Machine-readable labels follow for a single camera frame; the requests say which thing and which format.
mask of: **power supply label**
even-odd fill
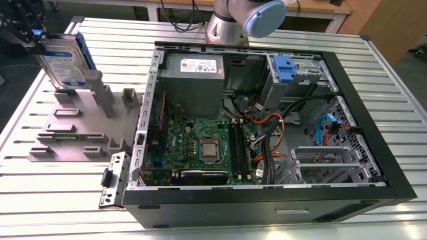
[[[44,58],[60,82],[69,86],[82,86],[86,84],[82,71],[70,52],[46,51]]]
[[[180,60],[180,71],[188,73],[216,73],[216,61],[210,59]]]

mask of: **black cable on desk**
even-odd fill
[[[169,16],[168,16],[166,11],[165,11],[164,2],[162,2],[162,0],[160,0],[160,3],[161,3],[161,11],[162,11],[164,17],[165,17],[166,21],[170,23],[170,25],[174,27],[176,32],[178,32],[178,33],[185,33],[185,32],[188,32],[188,31],[194,30],[194,29],[198,28],[198,26],[192,27],[192,25],[193,25],[193,20],[194,20],[194,10],[197,10],[197,14],[198,14],[200,19],[201,19],[201,24],[204,24],[204,19],[202,19],[202,15],[201,15],[201,12],[200,12],[200,10],[198,10],[197,4],[196,4],[194,0],[190,0],[190,2],[192,2],[192,4],[190,4],[190,5],[192,5],[192,10],[190,10],[189,24],[188,24],[186,28],[180,28],[178,25],[177,25],[177,23],[178,23],[180,21],[178,21],[178,20],[174,21],[174,22],[170,21]]]

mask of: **metal plate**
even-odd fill
[[[204,31],[176,33],[168,23],[86,18],[80,25],[102,81],[113,92],[144,92],[154,41],[204,43]],[[417,199],[343,223],[145,231],[125,210],[97,210],[106,163],[29,162],[28,149],[54,106],[41,71],[0,135],[0,235],[149,239],[384,239],[427,236],[425,114],[372,46],[359,36],[277,31],[250,46],[322,50],[337,58],[371,111]],[[401,111],[407,104],[409,112]]]

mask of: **hard drive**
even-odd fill
[[[38,40],[44,48],[36,58],[57,90],[88,89],[88,70],[96,70],[92,56],[81,33],[45,33]]]

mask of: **hard drive label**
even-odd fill
[[[46,51],[44,53],[44,58],[58,81],[69,86],[82,86],[86,84],[72,53],[62,51]]]

